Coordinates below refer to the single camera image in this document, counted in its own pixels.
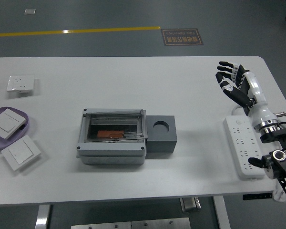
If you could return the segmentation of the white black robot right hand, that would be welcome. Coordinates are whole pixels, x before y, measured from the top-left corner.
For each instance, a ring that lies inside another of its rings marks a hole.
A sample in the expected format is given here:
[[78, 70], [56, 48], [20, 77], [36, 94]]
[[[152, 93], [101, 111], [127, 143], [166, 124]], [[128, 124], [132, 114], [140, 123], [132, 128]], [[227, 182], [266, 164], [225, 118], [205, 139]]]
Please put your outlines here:
[[277, 116], [268, 109], [268, 102], [255, 74], [242, 65], [219, 62], [217, 82], [226, 96], [244, 109], [258, 132], [279, 129]]

